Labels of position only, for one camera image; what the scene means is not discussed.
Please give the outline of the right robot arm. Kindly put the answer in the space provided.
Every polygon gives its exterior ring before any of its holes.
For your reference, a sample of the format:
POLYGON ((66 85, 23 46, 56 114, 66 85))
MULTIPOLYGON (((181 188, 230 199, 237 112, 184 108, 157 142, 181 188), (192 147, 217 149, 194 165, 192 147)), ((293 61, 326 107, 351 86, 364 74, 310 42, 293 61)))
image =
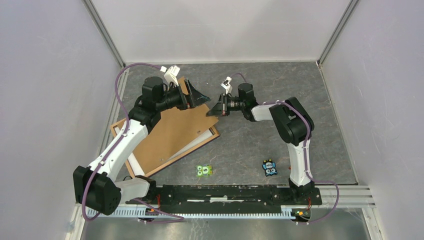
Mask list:
POLYGON ((315 188, 309 169, 309 146, 314 122, 296 97, 259 104, 250 83, 241 83, 238 96, 222 93, 208 117, 226 117, 242 112, 250 122, 273 121, 280 138, 286 143, 290 159, 289 199, 302 204, 315 188))

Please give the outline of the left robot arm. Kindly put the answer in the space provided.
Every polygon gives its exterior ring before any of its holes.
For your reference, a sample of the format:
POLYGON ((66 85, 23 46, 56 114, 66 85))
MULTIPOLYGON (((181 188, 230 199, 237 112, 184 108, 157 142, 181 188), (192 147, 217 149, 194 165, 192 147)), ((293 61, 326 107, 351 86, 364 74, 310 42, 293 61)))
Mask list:
POLYGON ((155 181, 138 175, 127 181, 115 182, 120 167, 130 154, 154 129, 161 120, 161 113, 177 108, 181 111, 194 109, 211 99, 196 90, 186 79, 184 93, 178 82, 164 83, 158 76, 145 79, 133 108, 126 114, 122 130, 110 145, 87 167, 78 166, 73 172, 75 199, 81 204, 82 216, 93 221, 87 209, 97 215, 111 215, 117 207, 135 199, 145 204, 157 198, 155 181))

